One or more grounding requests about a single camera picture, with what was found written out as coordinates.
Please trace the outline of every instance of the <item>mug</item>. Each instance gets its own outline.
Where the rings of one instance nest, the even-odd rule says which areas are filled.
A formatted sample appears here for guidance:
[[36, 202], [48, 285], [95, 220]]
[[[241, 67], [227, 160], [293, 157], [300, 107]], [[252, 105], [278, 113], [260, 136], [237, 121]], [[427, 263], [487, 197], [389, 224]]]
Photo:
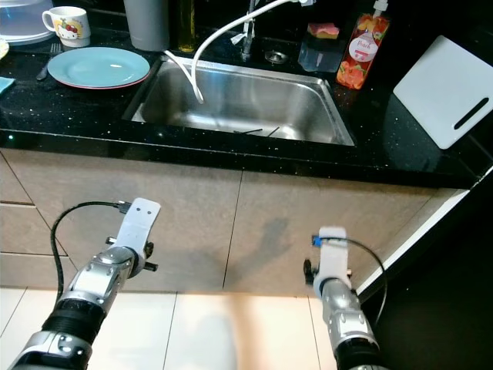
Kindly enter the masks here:
[[42, 14], [45, 27], [56, 32], [63, 45], [80, 48], [91, 42], [91, 29], [87, 21], [87, 12], [75, 6], [57, 6]]

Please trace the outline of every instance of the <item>black countertop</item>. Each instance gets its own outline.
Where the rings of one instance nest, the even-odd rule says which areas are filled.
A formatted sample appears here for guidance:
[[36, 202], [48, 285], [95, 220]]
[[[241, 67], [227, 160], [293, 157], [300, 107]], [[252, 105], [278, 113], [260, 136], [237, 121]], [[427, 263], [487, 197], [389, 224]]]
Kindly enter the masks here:
[[[135, 50], [127, 32], [93, 29], [92, 34], [93, 46], [132, 50], [151, 64], [159, 58]], [[139, 86], [75, 89], [51, 76], [37, 82], [52, 41], [14, 49], [0, 61], [0, 76], [16, 79], [0, 95], [2, 147], [423, 187], [470, 188], [484, 172], [483, 166], [468, 165], [485, 160], [478, 148], [466, 143], [440, 150], [391, 93], [392, 86], [379, 79], [369, 78], [361, 91], [351, 91], [325, 75], [356, 146], [221, 133], [123, 119]], [[227, 39], [213, 43], [203, 58], [305, 73], [296, 62], [296, 44], [256, 40], [255, 45], [247, 64]], [[268, 65], [261, 56], [273, 47], [294, 58], [283, 66]]]

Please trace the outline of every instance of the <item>blue cloth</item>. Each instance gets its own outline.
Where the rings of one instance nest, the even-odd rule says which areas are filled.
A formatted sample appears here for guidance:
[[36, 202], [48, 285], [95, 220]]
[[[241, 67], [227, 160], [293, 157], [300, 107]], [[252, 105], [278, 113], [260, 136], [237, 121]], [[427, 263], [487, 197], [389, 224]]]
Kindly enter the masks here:
[[15, 79], [7, 79], [5, 77], [0, 77], [0, 95], [7, 89], [12, 83], [14, 83]]

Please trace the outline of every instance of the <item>stainless steel sink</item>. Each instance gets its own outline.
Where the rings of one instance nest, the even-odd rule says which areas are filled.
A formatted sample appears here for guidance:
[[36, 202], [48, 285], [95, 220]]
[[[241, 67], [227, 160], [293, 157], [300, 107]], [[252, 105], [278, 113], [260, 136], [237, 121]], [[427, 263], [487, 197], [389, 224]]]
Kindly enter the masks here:
[[[181, 59], [190, 66], [191, 59]], [[314, 77], [200, 62], [199, 104], [179, 67], [164, 59], [133, 120], [353, 146], [328, 92]]]

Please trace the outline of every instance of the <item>white floor tile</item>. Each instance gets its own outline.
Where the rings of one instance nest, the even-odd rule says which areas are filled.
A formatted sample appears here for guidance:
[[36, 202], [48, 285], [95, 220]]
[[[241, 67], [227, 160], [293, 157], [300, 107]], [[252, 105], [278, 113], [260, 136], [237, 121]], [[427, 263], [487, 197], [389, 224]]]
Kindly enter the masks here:
[[119, 294], [92, 346], [89, 370], [163, 370], [175, 299]]
[[307, 298], [178, 295], [165, 370], [319, 370]]
[[0, 288], [0, 336], [24, 292], [25, 288]]
[[55, 291], [28, 289], [0, 338], [0, 369], [6, 370], [52, 312]]
[[312, 318], [314, 320], [315, 338], [317, 340], [320, 370], [337, 370], [337, 363], [330, 346], [327, 324], [322, 318], [322, 301], [318, 298], [309, 298]]

